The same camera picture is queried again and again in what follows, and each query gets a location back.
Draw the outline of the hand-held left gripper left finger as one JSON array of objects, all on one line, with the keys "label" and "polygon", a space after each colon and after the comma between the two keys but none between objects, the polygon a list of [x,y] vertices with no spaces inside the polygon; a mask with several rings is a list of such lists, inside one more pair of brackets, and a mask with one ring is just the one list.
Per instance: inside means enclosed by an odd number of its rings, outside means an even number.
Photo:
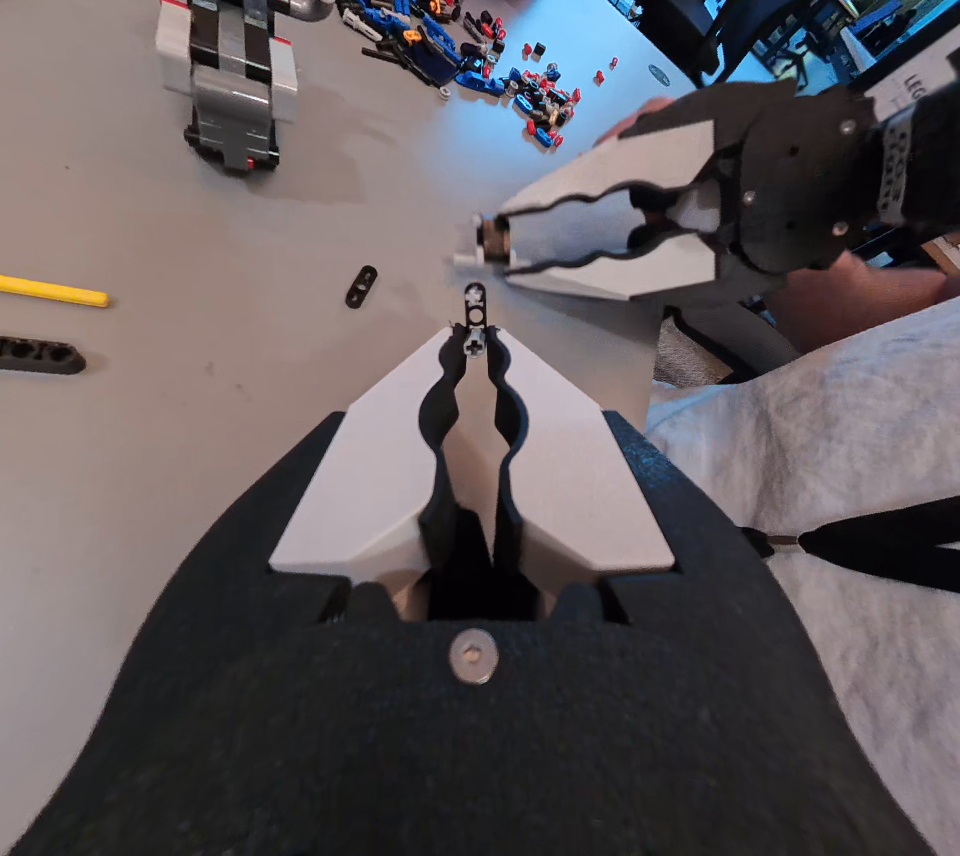
[{"label": "hand-held left gripper left finger", "polygon": [[464,327],[441,329],[348,407],[270,556],[274,572],[376,583],[401,617],[426,619],[428,576],[455,542],[444,442],[465,341]]}]

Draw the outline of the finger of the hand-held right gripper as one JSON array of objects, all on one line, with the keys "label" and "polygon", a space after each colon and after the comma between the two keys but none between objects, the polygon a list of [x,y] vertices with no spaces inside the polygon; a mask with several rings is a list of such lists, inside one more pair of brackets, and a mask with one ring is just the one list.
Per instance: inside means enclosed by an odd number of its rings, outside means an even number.
[{"label": "finger of the hand-held right gripper", "polygon": [[504,268],[510,286],[548,296],[626,303],[680,294],[680,300],[722,303],[781,289],[785,276],[750,267],[737,254],[699,234],[672,231],[622,251],[597,250],[576,260]]},{"label": "finger of the hand-held right gripper", "polygon": [[712,119],[603,142],[552,173],[523,187],[496,211],[511,218],[552,210],[565,202],[596,202],[646,187],[683,190],[715,152]]}]

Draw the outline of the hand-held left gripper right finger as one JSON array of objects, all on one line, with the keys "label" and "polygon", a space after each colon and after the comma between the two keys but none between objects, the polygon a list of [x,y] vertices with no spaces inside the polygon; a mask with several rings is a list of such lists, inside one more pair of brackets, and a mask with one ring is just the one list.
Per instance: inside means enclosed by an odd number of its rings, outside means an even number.
[{"label": "hand-held left gripper right finger", "polygon": [[487,338],[499,472],[495,550],[537,590],[665,573],[674,552],[606,412],[505,329]]}]

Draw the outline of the small black grey lego assembly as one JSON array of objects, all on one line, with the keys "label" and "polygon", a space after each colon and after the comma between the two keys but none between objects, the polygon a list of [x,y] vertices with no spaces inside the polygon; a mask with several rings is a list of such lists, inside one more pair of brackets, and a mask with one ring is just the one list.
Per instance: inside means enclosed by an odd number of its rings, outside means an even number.
[{"label": "small black grey lego assembly", "polygon": [[478,359],[487,348],[488,303],[486,286],[481,282],[467,284],[463,291],[465,337],[463,353]]}]

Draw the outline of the pile of small lego pins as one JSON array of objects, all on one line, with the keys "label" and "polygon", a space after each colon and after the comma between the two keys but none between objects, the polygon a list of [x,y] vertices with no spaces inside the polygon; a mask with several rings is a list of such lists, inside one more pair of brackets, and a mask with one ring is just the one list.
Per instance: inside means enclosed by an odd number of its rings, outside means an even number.
[{"label": "pile of small lego pins", "polygon": [[335,0],[342,22],[372,46],[363,55],[401,66],[445,99],[451,85],[498,103],[512,102],[525,117],[529,137],[546,151],[558,149],[561,128],[574,116],[581,91],[558,86],[559,68],[511,68],[498,75],[507,27],[501,15],[472,13],[465,0]]}]

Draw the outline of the long-holed black lego beam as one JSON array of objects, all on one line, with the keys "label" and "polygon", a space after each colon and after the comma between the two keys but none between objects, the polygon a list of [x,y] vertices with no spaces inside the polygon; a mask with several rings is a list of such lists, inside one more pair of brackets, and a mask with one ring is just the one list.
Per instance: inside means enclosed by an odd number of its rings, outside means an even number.
[{"label": "long-holed black lego beam", "polygon": [[49,375],[75,375],[88,365],[76,346],[57,341],[1,335],[1,370]]}]

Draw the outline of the yellow lego axle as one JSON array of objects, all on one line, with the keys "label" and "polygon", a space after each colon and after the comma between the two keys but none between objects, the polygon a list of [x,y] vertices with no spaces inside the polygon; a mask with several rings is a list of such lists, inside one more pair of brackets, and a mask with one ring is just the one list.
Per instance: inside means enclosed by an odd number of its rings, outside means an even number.
[{"label": "yellow lego axle", "polygon": [[98,309],[108,308],[111,305],[111,298],[102,291],[34,281],[5,274],[0,277],[0,287],[3,295],[64,302]]}]

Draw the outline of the partly built grey lego model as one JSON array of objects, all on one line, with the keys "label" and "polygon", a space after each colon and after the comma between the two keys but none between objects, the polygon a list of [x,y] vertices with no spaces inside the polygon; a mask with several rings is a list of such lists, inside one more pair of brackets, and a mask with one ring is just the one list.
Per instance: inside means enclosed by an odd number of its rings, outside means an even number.
[{"label": "partly built grey lego model", "polygon": [[164,87],[191,101],[185,142],[226,170],[274,170],[279,122],[293,122],[298,80],[275,17],[326,20],[335,0],[160,0],[155,34]]}]

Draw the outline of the person's right hand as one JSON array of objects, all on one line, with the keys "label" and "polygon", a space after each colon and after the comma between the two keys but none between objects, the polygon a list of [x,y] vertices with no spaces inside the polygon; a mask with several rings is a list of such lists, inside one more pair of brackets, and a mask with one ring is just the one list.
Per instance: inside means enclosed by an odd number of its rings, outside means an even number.
[{"label": "person's right hand", "polygon": [[675,102],[674,98],[666,95],[654,96],[647,99],[642,106],[632,112],[628,117],[621,118],[618,122],[607,129],[595,142],[594,147],[598,147],[608,140],[619,137],[625,130],[630,130],[636,122],[644,115],[656,113]]}]

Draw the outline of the black office chair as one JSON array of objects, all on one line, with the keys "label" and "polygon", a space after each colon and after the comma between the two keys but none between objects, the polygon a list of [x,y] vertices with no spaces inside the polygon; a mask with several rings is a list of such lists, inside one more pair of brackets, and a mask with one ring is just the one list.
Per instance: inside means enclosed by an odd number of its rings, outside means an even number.
[{"label": "black office chair", "polygon": [[718,71],[714,19],[702,0],[632,1],[639,7],[638,31],[690,82],[702,86]]}]

